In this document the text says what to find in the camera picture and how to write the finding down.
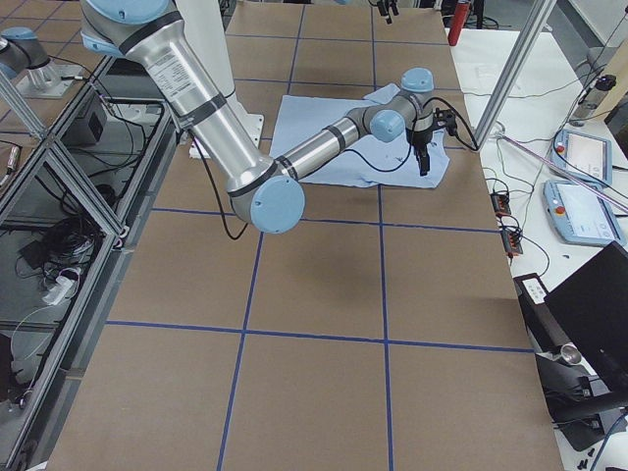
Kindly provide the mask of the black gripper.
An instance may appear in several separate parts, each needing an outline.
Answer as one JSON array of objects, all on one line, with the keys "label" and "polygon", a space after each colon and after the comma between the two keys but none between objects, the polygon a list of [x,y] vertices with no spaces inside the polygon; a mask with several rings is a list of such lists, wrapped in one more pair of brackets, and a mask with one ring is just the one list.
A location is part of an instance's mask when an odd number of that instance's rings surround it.
[{"label": "black gripper", "polygon": [[398,14],[397,2],[395,0],[369,1],[372,7],[376,7],[381,15],[385,15],[387,25],[393,23],[391,15]]},{"label": "black gripper", "polygon": [[432,141],[433,122],[434,114],[428,110],[407,127],[407,141],[414,147],[414,155],[421,177],[426,177],[429,174],[429,152],[426,146]]}]

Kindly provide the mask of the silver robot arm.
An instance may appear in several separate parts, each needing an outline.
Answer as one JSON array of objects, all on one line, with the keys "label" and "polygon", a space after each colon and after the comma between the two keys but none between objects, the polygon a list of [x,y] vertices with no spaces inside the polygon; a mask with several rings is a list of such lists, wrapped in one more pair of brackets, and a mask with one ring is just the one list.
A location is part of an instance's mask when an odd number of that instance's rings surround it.
[{"label": "silver robot arm", "polygon": [[435,127],[432,73],[405,72],[399,92],[383,105],[354,108],[285,155],[262,153],[244,126],[244,111],[225,91],[232,68],[217,5],[198,1],[83,1],[86,48],[140,64],[189,131],[225,175],[235,213],[259,231],[281,234],[300,220],[305,196],[299,180],[313,174],[362,137],[382,142],[404,135],[429,170],[427,145]]}]

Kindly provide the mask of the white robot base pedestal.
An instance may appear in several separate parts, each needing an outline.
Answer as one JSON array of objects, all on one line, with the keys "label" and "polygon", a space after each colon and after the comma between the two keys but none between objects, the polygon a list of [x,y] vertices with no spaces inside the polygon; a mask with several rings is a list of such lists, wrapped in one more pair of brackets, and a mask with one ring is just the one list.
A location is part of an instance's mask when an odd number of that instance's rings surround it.
[{"label": "white robot base pedestal", "polygon": [[236,95],[225,27],[216,0],[176,1],[184,20],[185,38],[202,66],[227,98],[228,104],[256,147],[259,146],[264,117],[246,111]]}]

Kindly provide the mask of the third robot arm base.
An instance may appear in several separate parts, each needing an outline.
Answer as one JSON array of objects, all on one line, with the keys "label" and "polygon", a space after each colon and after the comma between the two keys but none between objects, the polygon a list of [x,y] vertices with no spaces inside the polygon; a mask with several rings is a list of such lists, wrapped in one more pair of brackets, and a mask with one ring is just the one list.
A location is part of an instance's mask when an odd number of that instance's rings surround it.
[{"label": "third robot arm base", "polygon": [[21,77],[16,89],[26,98],[60,99],[83,78],[81,65],[55,63],[37,35],[25,26],[1,31],[1,72],[9,80]]}]

